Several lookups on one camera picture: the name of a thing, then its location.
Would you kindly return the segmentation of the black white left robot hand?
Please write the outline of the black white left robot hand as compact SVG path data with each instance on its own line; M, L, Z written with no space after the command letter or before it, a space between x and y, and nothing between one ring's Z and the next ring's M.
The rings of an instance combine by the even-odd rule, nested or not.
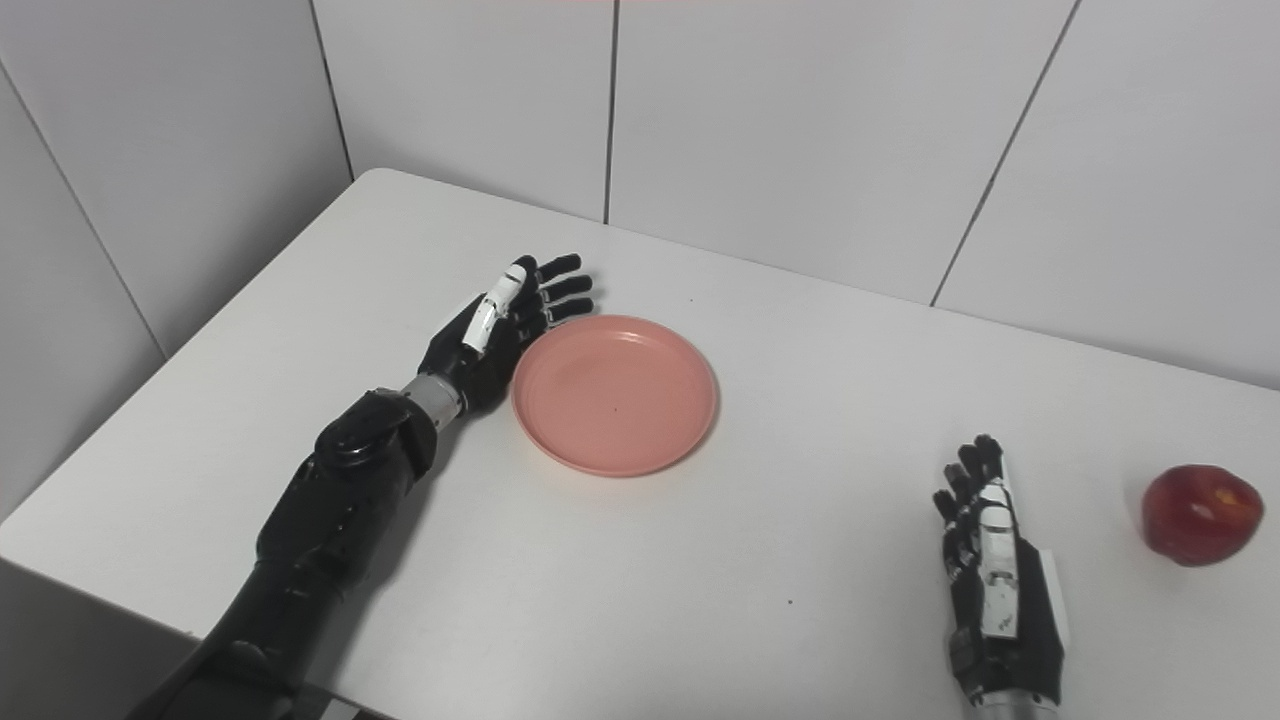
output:
M485 411L502 398L534 342L593 311L591 288L576 252L545 264L521 256L431 338L419 374L451 387L460 416Z

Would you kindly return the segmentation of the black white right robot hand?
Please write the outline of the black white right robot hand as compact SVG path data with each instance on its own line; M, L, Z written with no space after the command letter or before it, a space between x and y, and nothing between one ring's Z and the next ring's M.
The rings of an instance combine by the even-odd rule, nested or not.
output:
M1057 719L1068 624L1051 553L1021 530L1004 450L978 436L943 470L932 500L954 628L950 671L968 719Z

